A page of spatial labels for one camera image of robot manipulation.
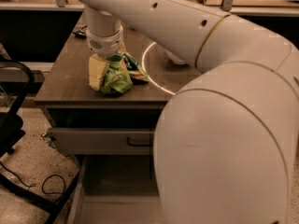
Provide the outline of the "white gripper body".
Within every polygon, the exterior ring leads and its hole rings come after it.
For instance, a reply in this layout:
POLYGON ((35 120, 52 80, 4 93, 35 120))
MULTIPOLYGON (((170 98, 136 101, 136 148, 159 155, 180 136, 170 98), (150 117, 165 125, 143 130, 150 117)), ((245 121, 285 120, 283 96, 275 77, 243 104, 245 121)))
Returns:
POLYGON ((111 36, 98 36, 86 30, 88 48, 99 56, 109 57, 118 52, 123 43, 123 28, 111 36))

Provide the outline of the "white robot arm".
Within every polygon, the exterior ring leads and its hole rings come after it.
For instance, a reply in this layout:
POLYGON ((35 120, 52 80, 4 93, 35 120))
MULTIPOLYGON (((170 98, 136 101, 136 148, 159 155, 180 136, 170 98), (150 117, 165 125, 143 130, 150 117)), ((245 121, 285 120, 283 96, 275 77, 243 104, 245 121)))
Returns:
POLYGON ((79 0, 198 69, 164 107, 154 165, 166 224, 287 224, 298 144, 298 51, 186 0, 79 0))

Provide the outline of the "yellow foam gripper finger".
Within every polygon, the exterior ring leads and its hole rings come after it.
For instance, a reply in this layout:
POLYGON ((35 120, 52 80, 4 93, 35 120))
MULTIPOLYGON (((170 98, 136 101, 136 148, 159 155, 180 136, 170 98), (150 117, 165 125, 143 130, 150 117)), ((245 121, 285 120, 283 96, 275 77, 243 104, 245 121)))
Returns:
POLYGON ((108 63, 105 58, 94 54, 89 59, 89 85, 95 90, 99 91, 104 77, 108 69, 108 63))

